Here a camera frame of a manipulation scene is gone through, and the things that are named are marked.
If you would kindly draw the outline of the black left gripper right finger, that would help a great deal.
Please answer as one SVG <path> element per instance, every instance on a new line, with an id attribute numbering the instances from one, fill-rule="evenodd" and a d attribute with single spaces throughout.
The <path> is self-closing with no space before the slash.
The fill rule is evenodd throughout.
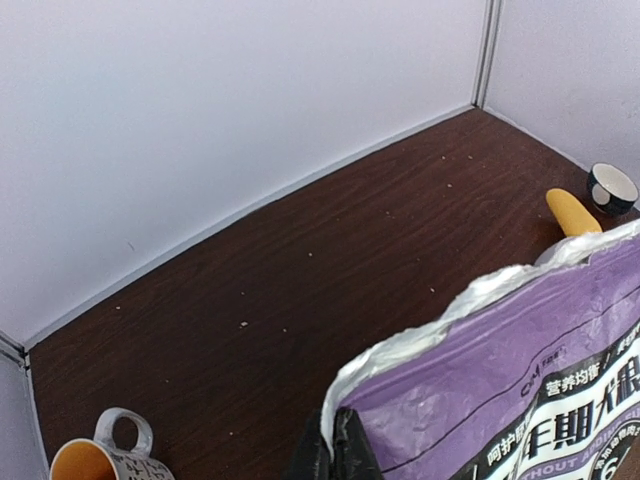
<path id="1" fill-rule="evenodd" d="M 355 410 L 340 408 L 337 411 L 334 422 L 333 447 L 334 479 L 383 479 L 360 417 Z"/>

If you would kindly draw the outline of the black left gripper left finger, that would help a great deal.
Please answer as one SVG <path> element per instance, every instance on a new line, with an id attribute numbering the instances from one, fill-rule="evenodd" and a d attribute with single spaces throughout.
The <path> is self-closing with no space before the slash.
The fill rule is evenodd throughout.
<path id="1" fill-rule="evenodd" d="M 282 478 L 286 480 L 330 480 L 332 461 L 320 432 L 321 412 L 315 410 Z"/>

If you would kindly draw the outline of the purple pet food bag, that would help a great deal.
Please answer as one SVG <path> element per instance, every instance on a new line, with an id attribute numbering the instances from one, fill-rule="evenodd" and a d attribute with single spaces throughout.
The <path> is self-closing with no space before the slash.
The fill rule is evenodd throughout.
<path id="1" fill-rule="evenodd" d="M 329 387 L 387 479 L 610 479 L 639 435 L 639 225 L 474 280 Z"/>

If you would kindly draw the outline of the yellow plastic scoop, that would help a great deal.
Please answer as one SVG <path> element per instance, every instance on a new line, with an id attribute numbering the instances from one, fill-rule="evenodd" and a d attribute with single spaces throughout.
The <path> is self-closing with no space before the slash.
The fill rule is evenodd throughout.
<path id="1" fill-rule="evenodd" d="M 598 220 L 570 192 L 553 188 L 546 192 L 545 200 L 566 237 L 603 231 Z"/>

